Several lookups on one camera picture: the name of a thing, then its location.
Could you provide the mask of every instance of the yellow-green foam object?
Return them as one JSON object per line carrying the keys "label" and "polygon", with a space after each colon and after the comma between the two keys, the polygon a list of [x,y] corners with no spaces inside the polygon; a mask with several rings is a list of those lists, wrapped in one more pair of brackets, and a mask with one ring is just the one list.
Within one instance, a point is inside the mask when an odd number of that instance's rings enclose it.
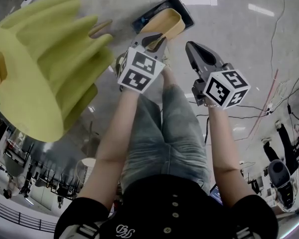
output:
{"label": "yellow-green foam object", "polygon": [[0,22],[7,77],[0,111],[37,140],[60,139],[96,96],[93,84],[114,57],[104,34],[88,36],[96,16],[76,20],[80,0],[41,0]]}

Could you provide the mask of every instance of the black pants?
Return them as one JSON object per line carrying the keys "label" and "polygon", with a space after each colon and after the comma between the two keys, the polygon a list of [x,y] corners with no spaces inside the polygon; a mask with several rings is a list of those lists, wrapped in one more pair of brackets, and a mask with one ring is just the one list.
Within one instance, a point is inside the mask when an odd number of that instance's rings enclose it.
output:
{"label": "black pants", "polygon": [[[289,173],[292,175],[299,167],[297,158],[294,155],[294,147],[290,142],[287,130],[283,124],[281,124],[281,128],[278,128],[277,131],[284,145],[286,166],[289,170]],[[270,147],[269,142],[266,142],[266,144],[264,145],[264,151],[270,162],[275,159],[279,159],[274,149]]]}

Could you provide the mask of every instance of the floor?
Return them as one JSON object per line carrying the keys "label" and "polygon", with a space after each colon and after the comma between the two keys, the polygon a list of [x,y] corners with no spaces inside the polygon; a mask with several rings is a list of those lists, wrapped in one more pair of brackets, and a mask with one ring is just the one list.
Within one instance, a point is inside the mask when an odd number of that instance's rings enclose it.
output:
{"label": "floor", "polygon": [[[108,32],[114,36],[110,45],[115,55],[123,53],[136,36],[130,24],[161,0],[82,0],[80,16],[97,14],[99,22],[113,19]],[[293,138],[291,119],[287,111],[288,97],[299,78],[299,0],[182,0],[195,21],[195,26],[168,43],[172,70],[179,85],[191,98],[191,87],[197,75],[191,69],[185,53],[187,41],[195,41],[216,51],[224,62],[230,62],[247,78],[252,88],[241,105],[255,106],[275,112],[264,118],[255,108],[234,107],[228,114],[233,134],[244,164],[245,177],[256,177],[269,164],[262,150],[261,139],[273,138],[272,146],[279,156],[283,147],[275,130],[275,121],[281,120]],[[9,13],[10,7],[0,5],[0,12]],[[106,71],[97,81],[99,93],[82,113],[78,122],[86,130],[93,121],[93,131],[104,134],[113,115],[120,92],[115,76]],[[162,79],[158,78],[146,95],[161,104]],[[289,103],[299,117],[299,91]],[[207,108],[192,104],[197,115],[207,114]],[[206,118],[199,117],[203,133]],[[76,143],[84,139],[81,133],[71,131]],[[211,167],[210,139],[207,153]]]}

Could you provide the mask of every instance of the black tray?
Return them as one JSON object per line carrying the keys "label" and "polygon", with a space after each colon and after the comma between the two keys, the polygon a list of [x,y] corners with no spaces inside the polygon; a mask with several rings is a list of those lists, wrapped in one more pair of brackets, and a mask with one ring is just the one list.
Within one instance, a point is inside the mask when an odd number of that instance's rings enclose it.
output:
{"label": "black tray", "polygon": [[137,18],[135,21],[133,21],[132,28],[137,34],[140,33],[142,28],[147,25],[151,18],[153,18],[156,14],[166,8],[172,8],[181,15],[181,18],[185,23],[184,31],[195,25],[193,18],[190,16],[188,10],[181,2],[181,0],[163,0],[155,7],[144,13],[142,16]]}

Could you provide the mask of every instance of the railing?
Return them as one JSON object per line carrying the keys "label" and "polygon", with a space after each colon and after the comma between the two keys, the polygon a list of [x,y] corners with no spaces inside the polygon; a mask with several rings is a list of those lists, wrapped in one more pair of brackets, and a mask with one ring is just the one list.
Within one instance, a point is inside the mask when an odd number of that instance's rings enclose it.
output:
{"label": "railing", "polygon": [[39,220],[0,204],[0,217],[30,229],[54,233],[56,223]]}

